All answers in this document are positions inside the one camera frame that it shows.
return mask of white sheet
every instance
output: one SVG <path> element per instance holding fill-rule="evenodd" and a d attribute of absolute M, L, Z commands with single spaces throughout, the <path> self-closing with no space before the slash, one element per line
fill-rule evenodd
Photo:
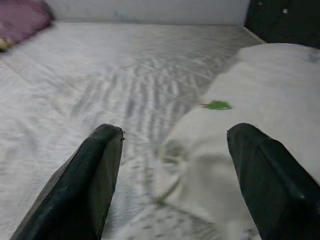
<path fill-rule="evenodd" d="M 229 110 L 194 107 L 160 151 L 154 192 L 165 203 L 212 223 L 226 224 L 228 240 L 254 229 L 227 145 L 227 130 L 249 123 L 281 141 L 320 181 L 320 51 L 264 44 L 239 51 L 201 97 Z"/>
<path fill-rule="evenodd" d="M 0 240 L 100 123 L 126 131 L 103 239 L 214 239 L 214 226 L 153 203 L 155 150 L 225 61 L 255 44 L 237 26 L 59 23 L 2 56 Z"/>

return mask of pink cloth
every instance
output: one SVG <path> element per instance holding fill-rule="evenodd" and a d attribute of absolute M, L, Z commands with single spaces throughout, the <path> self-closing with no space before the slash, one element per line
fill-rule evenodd
<path fill-rule="evenodd" d="M 51 24 L 48 6 L 41 0 L 0 0 L 0 38 L 15 44 Z"/>

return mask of bed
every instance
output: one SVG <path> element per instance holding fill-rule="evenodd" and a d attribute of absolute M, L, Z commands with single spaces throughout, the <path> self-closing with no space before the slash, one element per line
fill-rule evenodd
<path fill-rule="evenodd" d="M 217 239 L 213 224 L 154 203 L 157 149 L 225 62 L 260 43 L 240 26 L 56 22 L 2 55 L 0 239 L 101 123 L 126 132 L 102 239 Z"/>

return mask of white mattress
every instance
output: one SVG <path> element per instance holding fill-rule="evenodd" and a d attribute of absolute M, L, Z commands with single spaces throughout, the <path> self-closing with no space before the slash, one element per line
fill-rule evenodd
<path fill-rule="evenodd" d="M 58 23 L 2 56 L 0 240 L 101 123 L 126 131 L 103 239 L 216 239 L 213 225 L 153 203 L 155 152 L 225 61 L 258 43 L 236 26 Z"/>

